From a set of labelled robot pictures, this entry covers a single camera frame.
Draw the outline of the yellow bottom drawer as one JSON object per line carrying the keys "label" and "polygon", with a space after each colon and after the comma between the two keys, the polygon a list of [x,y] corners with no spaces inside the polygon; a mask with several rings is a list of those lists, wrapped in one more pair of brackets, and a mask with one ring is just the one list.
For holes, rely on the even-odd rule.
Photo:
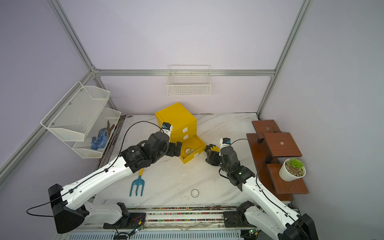
{"label": "yellow bottom drawer", "polygon": [[191,136],[183,141],[180,160],[186,164],[200,155],[206,149],[206,144],[197,136]]}

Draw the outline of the yellow plastic drawer cabinet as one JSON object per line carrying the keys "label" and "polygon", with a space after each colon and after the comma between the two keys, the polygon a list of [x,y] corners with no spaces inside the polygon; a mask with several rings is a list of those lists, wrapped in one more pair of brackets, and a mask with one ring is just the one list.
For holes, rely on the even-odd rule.
{"label": "yellow plastic drawer cabinet", "polygon": [[173,126],[171,142],[184,142],[197,134],[197,119],[181,104],[173,104],[155,113],[158,125],[169,123]]}

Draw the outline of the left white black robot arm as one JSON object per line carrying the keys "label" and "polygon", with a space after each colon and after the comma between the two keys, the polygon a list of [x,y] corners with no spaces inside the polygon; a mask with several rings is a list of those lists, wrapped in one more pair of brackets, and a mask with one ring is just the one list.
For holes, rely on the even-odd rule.
{"label": "left white black robot arm", "polygon": [[88,200],[113,183],[149,167],[163,156],[178,157],[182,143],[172,143],[163,132],[122,151],[117,159],[83,179],[48,189],[55,225],[59,234],[73,231],[83,223],[104,224],[107,227],[128,226],[131,215],[124,203],[111,206],[95,205]]}

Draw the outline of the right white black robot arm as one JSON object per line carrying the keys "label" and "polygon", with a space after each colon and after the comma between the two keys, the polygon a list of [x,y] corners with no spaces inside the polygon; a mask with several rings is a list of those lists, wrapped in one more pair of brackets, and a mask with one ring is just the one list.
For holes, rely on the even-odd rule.
{"label": "right white black robot arm", "polygon": [[258,205],[247,201],[237,211],[246,221],[258,227],[274,240],[317,240],[318,234],[313,219],[300,215],[289,208],[265,187],[257,174],[241,165],[232,146],[225,144],[219,148],[206,146],[206,162],[220,167],[225,178],[248,195]]}

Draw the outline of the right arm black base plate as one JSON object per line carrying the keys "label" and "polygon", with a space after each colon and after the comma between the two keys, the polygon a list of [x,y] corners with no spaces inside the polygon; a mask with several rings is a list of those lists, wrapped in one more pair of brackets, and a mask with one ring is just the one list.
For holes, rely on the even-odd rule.
{"label": "right arm black base plate", "polygon": [[223,217],[226,228],[250,228],[253,226],[238,212],[223,212]]}

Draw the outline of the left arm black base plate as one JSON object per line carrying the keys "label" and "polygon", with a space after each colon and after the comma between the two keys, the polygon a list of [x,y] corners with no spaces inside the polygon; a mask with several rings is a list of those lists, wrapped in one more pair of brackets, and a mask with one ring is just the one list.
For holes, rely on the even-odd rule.
{"label": "left arm black base plate", "polygon": [[122,216],[115,224],[104,223],[105,230],[134,230],[144,224],[146,213],[130,213],[130,217]]}

